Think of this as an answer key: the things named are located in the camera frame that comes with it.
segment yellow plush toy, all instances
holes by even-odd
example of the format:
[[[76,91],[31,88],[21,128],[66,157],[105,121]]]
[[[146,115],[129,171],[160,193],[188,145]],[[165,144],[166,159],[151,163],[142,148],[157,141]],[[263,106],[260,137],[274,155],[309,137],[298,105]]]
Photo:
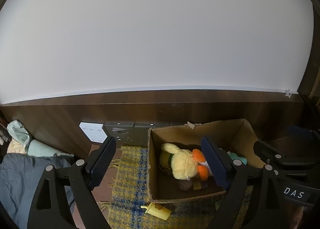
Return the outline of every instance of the yellow plush toy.
[[[206,181],[209,171],[204,163],[205,158],[202,152],[194,149],[192,152],[187,149],[180,149],[172,143],[164,143],[161,147],[160,167],[164,171],[172,170],[174,178],[189,180],[199,173],[202,181]]]

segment open cardboard box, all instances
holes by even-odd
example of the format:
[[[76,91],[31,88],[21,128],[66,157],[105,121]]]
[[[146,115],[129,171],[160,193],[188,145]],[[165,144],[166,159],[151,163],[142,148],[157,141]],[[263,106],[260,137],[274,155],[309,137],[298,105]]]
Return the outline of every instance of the open cardboard box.
[[[216,185],[213,177],[209,177],[208,187],[205,189],[181,190],[177,179],[159,169],[161,145],[166,142],[193,150],[194,148],[200,149],[202,137],[211,136],[216,139],[218,147],[246,157],[247,165],[258,168],[264,166],[264,163],[253,152],[253,144],[258,138],[247,120],[215,121],[195,125],[194,129],[187,124],[149,129],[147,179],[151,202],[173,203],[225,194],[225,191]]]

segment dark blue blanket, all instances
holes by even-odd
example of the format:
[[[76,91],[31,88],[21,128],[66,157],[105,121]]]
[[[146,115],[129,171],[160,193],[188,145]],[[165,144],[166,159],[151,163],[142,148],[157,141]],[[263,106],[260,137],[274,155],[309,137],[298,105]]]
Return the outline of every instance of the dark blue blanket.
[[[0,201],[20,229],[26,229],[28,215],[43,170],[49,164],[56,168],[70,163],[60,157],[33,157],[8,153],[0,164]],[[66,187],[69,204],[73,202],[70,187]]]

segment floor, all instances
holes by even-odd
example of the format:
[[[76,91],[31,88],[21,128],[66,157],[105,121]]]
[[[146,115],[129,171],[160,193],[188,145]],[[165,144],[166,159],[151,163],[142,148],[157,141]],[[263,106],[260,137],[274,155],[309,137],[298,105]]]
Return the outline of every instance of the floor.
[[[92,145],[91,147],[91,151],[98,149],[99,146],[97,145]],[[117,149],[116,153],[114,155],[114,159],[118,159],[120,158],[122,155],[122,151],[121,149]],[[108,168],[100,186],[96,187],[93,191],[92,191],[92,195],[94,196],[94,199],[98,202],[98,201],[111,201],[112,200],[112,187],[110,186],[110,184],[114,184],[115,182],[115,178],[116,178],[116,174],[117,174],[117,168],[116,167],[110,167]],[[106,219],[108,219],[108,208],[106,208],[102,213],[104,215],[104,217]],[[76,227],[79,229],[85,229],[84,224],[81,220],[79,211],[77,209],[77,207],[75,206],[75,210],[73,212],[73,219],[76,223]]]

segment rug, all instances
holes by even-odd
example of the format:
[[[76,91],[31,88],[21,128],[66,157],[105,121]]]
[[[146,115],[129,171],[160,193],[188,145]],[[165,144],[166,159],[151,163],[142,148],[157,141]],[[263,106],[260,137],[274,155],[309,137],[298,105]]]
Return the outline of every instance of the rug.
[[[164,221],[140,206],[149,204],[147,193],[148,150],[122,147],[117,179],[109,206],[108,223],[113,229],[204,229],[214,216],[217,197],[184,203],[163,204],[172,210]]]

